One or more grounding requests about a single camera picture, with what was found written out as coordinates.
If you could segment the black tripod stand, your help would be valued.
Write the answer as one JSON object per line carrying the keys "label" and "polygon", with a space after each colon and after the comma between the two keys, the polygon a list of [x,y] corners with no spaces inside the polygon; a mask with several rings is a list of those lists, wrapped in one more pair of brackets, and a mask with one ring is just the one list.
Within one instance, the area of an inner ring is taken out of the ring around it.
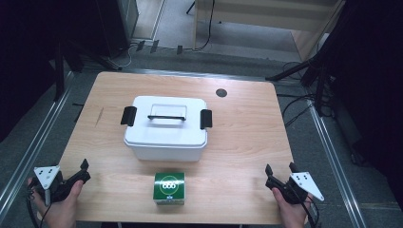
{"label": "black tripod stand", "polygon": [[67,61],[67,64],[72,70],[81,71],[84,67],[84,64],[80,59],[80,53],[83,53],[91,60],[97,62],[99,65],[103,66],[106,69],[122,69],[120,66],[113,66],[111,63],[104,60],[101,56],[85,48],[78,42],[68,39],[59,39],[56,42],[54,59],[56,85],[56,92],[54,96],[55,102],[59,101],[65,92],[64,61]]}
{"label": "black tripod stand", "polygon": [[305,69],[305,73],[299,80],[300,84],[304,87],[308,87],[311,86],[313,83],[317,83],[314,98],[314,108],[320,117],[324,117],[325,113],[322,111],[322,107],[327,104],[323,100],[323,98],[325,83],[328,79],[328,74],[327,67],[323,64],[322,60],[317,55],[309,58],[302,63],[299,63],[296,66],[284,70],[280,74],[277,74],[275,76],[267,76],[265,80],[271,82],[279,81],[292,74],[298,73],[303,69]]}

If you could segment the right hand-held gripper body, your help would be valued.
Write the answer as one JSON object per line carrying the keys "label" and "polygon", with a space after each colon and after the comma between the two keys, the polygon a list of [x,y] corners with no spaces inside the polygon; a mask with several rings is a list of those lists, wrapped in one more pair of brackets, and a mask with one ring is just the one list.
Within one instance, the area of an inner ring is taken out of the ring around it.
{"label": "right hand-held gripper body", "polygon": [[300,204],[308,198],[309,194],[324,201],[322,193],[309,172],[291,173],[289,180],[285,183],[284,199],[290,204]]}

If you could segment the person's right hand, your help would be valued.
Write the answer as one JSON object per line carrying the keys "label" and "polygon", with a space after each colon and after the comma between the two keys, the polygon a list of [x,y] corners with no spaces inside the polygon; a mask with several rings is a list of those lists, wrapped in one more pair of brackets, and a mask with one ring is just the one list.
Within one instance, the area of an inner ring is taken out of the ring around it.
{"label": "person's right hand", "polygon": [[304,228],[307,210],[312,203],[310,196],[306,198],[304,206],[302,206],[301,204],[288,203],[277,188],[273,188],[272,193],[278,204],[283,228]]}

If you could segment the white lid with black handle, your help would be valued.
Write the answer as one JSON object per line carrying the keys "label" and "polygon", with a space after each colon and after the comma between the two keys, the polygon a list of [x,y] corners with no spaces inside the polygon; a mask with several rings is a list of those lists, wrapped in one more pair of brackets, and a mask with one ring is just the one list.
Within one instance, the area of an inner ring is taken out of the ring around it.
{"label": "white lid with black handle", "polygon": [[125,107],[121,124],[127,145],[203,148],[213,121],[202,99],[138,96]]}

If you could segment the black cabinet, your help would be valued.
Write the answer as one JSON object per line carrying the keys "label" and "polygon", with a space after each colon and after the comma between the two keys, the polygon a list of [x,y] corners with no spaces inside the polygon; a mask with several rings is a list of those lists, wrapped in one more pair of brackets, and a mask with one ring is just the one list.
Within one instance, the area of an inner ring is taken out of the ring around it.
{"label": "black cabinet", "polygon": [[139,10],[136,0],[96,0],[103,31],[103,48],[115,57],[130,46]]}

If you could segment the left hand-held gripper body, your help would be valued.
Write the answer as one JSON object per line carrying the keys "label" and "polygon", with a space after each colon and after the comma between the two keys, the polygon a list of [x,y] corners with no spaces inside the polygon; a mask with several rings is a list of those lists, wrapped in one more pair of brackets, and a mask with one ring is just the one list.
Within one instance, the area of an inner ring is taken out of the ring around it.
{"label": "left hand-held gripper body", "polygon": [[34,189],[45,202],[45,206],[65,200],[75,183],[74,178],[63,179],[59,165],[35,167],[33,171],[35,174],[32,179]]}

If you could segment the person's left hand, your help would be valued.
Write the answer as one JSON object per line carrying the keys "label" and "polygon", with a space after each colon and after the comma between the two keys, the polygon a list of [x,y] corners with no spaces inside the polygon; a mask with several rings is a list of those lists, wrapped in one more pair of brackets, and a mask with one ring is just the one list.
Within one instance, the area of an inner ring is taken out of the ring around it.
{"label": "person's left hand", "polygon": [[83,186],[84,183],[77,180],[67,198],[53,203],[49,208],[40,195],[33,191],[33,202],[48,228],[76,228],[78,198]]}

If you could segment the metal floor rail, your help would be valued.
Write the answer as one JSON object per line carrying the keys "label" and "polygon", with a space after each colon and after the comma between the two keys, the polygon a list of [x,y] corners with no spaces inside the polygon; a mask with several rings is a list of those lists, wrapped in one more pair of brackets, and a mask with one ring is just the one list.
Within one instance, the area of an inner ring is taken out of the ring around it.
{"label": "metal floor rail", "polygon": [[65,76],[65,91],[54,101],[52,86],[0,142],[0,225],[7,216],[25,178],[57,120],[71,89],[75,74]]}
{"label": "metal floor rail", "polygon": [[341,195],[344,207],[349,215],[350,221],[354,228],[367,228],[366,221],[363,218],[354,191],[348,182],[344,169],[339,161],[336,149],[331,140],[330,134],[328,133],[325,122],[317,114],[312,101],[308,101],[307,105],[310,109],[310,115],[314,121],[318,136],[320,137],[325,154],[336,179],[337,188]]}

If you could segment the green cardboard box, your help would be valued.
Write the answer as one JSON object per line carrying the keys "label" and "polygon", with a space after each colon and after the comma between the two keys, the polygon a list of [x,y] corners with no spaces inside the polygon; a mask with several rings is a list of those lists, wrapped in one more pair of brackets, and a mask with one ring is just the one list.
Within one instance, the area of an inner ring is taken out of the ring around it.
{"label": "green cardboard box", "polygon": [[156,173],[153,200],[157,205],[184,205],[185,174]]}

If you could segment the white plastic storage box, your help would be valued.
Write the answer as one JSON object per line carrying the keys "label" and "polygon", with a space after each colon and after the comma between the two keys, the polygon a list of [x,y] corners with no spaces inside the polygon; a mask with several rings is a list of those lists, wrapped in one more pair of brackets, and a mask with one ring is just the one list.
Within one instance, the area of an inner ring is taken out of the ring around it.
{"label": "white plastic storage box", "polygon": [[141,145],[125,142],[125,145],[134,151],[139,160],[170,161],[170,162],[197,162],[207,142],[199,145]]}

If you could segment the light wooden shelf unit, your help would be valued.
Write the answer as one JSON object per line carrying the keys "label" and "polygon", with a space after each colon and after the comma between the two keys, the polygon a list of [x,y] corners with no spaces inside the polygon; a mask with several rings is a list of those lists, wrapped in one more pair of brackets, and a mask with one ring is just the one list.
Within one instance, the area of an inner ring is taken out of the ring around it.
{"label": "light wooden shelf unit", "polygon": [[324,33],[331,32],[346,0],[195,0],[193,47],[198,22],[213,18],[229,23],[290,29],[299,57],[307,60]]}

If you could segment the dark curtain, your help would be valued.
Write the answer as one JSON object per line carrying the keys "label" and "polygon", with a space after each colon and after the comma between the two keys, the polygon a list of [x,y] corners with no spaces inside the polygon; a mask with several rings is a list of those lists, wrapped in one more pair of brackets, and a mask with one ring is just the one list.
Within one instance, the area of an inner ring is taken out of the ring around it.
{"label": "dark curtain", "polygon": [[403,0],[347,0],[335,36],[333,89],[360,134],[353,149],[403,204]]}
{"label": "dark curtain", "polygon": [[0,0],[0,142],[75,60],[94,0]]}

